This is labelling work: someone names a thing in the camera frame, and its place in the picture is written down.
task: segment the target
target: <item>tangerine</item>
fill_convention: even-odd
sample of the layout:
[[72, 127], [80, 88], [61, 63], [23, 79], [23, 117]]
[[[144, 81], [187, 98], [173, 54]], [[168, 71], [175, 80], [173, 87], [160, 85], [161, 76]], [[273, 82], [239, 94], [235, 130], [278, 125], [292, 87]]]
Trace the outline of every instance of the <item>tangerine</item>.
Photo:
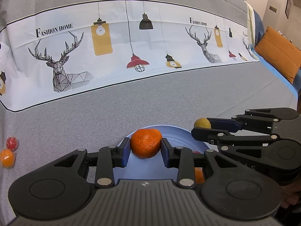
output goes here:
[[4, 149], [0, 153], [0, 161], [3, 167], [13, 167], [15, 164], [15, 153], [10, 149]]
[[161, 148], [161, 137], [158, 130], [139, 129], [131, 137], [131, 150], [139, 158], [152, 158]]
[[201, 167], [195, 167], [195, 180], [197, 183], [205, 182], [204, 174]]
[[161, 132], [160, 132], [158, 129], [152, 128], [152, 129], [150, 129], [150, 130], [154, 130], [154, 131], [160, 136], [160, 139], [163, 138]]

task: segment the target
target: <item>orange cushion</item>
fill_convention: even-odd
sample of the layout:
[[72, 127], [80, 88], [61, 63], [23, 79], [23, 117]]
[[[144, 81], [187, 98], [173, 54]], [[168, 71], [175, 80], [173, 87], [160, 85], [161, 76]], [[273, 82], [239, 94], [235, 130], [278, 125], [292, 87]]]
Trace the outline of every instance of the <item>orange cushion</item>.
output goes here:
[[301, 65], [301, 51], [271, 27], [255, 47], [256, 52], [291, 84]]

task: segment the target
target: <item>blue fabric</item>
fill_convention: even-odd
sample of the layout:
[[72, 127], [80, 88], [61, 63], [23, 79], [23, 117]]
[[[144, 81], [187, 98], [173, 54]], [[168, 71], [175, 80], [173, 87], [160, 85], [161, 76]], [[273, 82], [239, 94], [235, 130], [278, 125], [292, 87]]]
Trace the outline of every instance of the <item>blue fabric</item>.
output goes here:
[[255, 10], [254, 10], [254, 14], [255, 14], [255, 46], [256, 46], [264, 35], [264, 27], [259, 14]]
[[298, 98], [298, 91], [295, 89], [295, 87], [293, 87], [290, 82], [288, 80], [286, 80], [286, 78], [281, 75], [278, 70], [276, 70], [273, 66], [271, 66], [267, 61], [264, 60], [263, 57], [261, 57], [260, 55], [256, 54], [257, 57], [260, 59], [261, 63], [270, 71], [274, 74], [274, 76], [276, 76], [279, 80], [282, 81], [282, 83], [287, 86], [287, 88], [294, 94], [294, 96], [296, 98]]
[[301, 69], [298, 70], [298, 73], [295, 76], [293, 86], [297, 89], [297, 91], [301, 89]]

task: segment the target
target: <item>hanging lamp illustration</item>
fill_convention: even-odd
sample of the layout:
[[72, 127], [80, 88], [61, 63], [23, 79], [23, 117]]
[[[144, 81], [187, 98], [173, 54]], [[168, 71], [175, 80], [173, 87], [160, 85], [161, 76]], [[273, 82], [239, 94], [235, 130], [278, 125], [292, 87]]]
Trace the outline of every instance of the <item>hanging lamp illustration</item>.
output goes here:
[[217, 47], [223, 47], [222, 37], [221, 37], [221, 31], [217, 27], [217, 25], [214, 27], [214, 37], [215, 37], [215, 41], [216, 41]]
[[98, 20], [91, 26], [94, 52], [96, 56], [113, 52], [109, 24], [100, 19], [98, 2]]
[[161, 21], [161, 32], [162, 32], [162, 37], [163, 37], [163, 42], [166, 50], [166, 66], [174, 69], [179, 69], [182, 68], [181, 64], [178, 61], [175, 61], [172, 56], [170, 56], [167, 52], [167, 47], [164, 39], [164, 33], [163, 33], [163, 28], [162, 28], [162, 19], [161, 19], [161, 13], [160, 13], [160, 4], [158, 3], [158, 9], [159, 9], [159, 15], [160, 15], [160, 21]]
[[[126, 6], [126, 1], [125, 1], [125, 10], [126, 10], [126, 17], [128, 20], [128, 10], [127, 10], [127, 6]], [[130, 45], [131, 45], [131, 50], [133, 53], [133, 56], [131, 57], [131, 61], [127, 64], [126, 68], [134, 68], [137, 72], [142, 72], [145, 71], [145, 65], [149, 65], [149, 63], [145, 60], [140, 59], [138, 56], [136, 56], [134, 54], [133, 51], [133, 46], [131, 44], [131, 32], [130, 32], [130, 22], [128, 20], [128, 34], [129, 34], [129, 38], [130, 38]]]
[[5, 72], [1, 71], [1, 74], [0, 74], [0, 96], [5, 96], [5, 94], [6, 94], [5, 81], [6, 81]]
[[234, 60], [236, 60], [236, 56], [233, 53], [231, 53], [230, 51], [229, 51], [229, 57], [233, 58]]
[[153, 29], [153, 24], [150, 21], [150, 19], [147, 17], [147, 14], [144, 11], [144, 1], [143, 2], [143, 14], [142, 14], [142, 20], [139, 24], [140, 30], [151, 30]]
[[166, 55], [165, 56], [165, 58], [166, 58], [166, 66], [168, 66], [168, 67], [170, 67], [170, 68], [176, 68], [176, 69], [178, 69], [178, 68], [182, 68], [182, 66], [181, 66], [181, 64], [178, 62], [178, 61], [175, 61], [173, 58], [172, 58], [172, 56], [170, 56], [170, 55]]
[[242, 60], [248, 61], [244, 56], [242, 56], [240, 53], [238, 53]]

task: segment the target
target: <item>lemon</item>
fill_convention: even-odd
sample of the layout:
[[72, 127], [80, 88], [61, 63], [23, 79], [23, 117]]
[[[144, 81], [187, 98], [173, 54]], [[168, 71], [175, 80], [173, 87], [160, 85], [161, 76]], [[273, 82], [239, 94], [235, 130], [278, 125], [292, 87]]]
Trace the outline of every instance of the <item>lemon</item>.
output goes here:
[[202, 127], [202, 128], [211, 128], [210, 121], [206, 118], [197, 119], [193, 125], [193, 127]]

